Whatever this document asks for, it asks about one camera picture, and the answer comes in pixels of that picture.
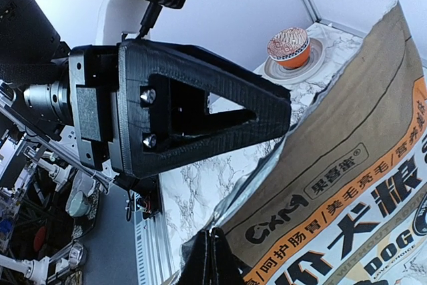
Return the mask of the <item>brown white dog food bag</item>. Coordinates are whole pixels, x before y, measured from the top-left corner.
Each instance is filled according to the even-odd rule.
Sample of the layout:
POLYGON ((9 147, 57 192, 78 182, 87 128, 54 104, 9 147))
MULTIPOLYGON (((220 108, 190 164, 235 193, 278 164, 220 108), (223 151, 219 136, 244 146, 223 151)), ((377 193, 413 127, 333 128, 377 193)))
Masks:
POLYGON ((426 283, 426 80, 395 2, 201 230, 245 284, 426 283))

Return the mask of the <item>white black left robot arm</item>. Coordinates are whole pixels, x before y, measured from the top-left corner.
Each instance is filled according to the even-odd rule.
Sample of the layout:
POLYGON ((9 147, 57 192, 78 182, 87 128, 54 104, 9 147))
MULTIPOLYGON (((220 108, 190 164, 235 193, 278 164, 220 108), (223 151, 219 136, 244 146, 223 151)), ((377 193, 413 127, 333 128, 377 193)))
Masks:
POLYGON ((35 0, 1 0, 1 79, 72 125, 81 163, 144 179, 285 135, 290 92, 194 45, 68 49, 35 0))

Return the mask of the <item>front aluminium frame rail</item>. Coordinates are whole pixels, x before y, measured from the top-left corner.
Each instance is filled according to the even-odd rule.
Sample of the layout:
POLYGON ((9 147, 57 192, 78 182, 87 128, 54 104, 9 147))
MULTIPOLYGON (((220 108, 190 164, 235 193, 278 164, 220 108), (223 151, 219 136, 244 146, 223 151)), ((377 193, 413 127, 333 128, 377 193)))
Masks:
POLYGON ((167 230, 159 179, 148 179, 134 194, 133 225, 138 284, 173 284, 177 268, 167 230))

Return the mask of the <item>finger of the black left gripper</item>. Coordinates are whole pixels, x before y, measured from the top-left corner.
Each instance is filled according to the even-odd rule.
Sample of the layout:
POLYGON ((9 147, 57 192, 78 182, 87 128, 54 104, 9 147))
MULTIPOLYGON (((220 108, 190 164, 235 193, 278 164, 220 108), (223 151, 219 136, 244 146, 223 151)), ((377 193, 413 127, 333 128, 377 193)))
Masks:
POLYGON ((290 92, 215 53, 149 40, 117 53, 117 172, 143 179, 289 130, 290 92))

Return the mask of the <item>red patterned ceramic bowl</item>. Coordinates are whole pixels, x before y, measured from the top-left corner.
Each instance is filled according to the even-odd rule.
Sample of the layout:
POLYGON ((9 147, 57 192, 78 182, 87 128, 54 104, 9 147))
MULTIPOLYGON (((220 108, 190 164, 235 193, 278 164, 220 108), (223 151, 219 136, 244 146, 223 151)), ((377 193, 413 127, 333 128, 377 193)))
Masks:
POLYGON ((287 28, 270 39, 267 51, 278 65, 286 69, 296 69, 309 59, 310 37, 305 29, 287 28))

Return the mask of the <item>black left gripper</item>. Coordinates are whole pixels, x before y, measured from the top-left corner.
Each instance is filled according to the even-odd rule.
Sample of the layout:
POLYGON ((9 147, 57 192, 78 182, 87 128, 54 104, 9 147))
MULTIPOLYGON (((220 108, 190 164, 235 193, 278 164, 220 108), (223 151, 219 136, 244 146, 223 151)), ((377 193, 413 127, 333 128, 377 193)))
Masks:
POLYGON ((69 54, 69 103, 77 132, 80 162, 101 171, 109 160, 115 180, 132 180, 126 167, 120 137, 119 93, 120 66, 127 43, 84 45, 69 54))

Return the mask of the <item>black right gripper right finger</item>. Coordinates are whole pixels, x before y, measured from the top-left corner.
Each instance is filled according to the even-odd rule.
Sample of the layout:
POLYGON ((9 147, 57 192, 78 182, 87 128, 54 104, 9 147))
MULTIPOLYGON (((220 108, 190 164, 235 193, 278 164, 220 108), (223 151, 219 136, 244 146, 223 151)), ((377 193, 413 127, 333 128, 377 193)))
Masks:
POLYGON ((220 228, 211 231, 211 284, 245 284, 225 234, 220 228))

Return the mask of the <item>beige ceramic plate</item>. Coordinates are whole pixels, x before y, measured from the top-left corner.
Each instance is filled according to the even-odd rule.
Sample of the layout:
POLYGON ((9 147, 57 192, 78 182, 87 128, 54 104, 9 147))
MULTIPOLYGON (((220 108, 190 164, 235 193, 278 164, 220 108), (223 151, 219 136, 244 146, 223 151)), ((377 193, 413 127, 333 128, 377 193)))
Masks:
POLYGON ((261 76, 280 85, 296 85, 317 74, 326 58, 326 45, 319 38, 309 40, 309 45, 295 57, 277 60, 269 56, 261 67, 261 76))

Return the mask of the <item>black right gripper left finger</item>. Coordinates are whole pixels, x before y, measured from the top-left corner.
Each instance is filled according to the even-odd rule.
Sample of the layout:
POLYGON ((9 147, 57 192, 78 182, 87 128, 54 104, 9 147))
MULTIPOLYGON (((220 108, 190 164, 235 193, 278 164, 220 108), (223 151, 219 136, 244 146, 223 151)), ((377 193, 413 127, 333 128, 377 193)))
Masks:
POLYGON ((178 284, 210 284, 210 235, 200 230, 181 247, 182 265, 178 284))

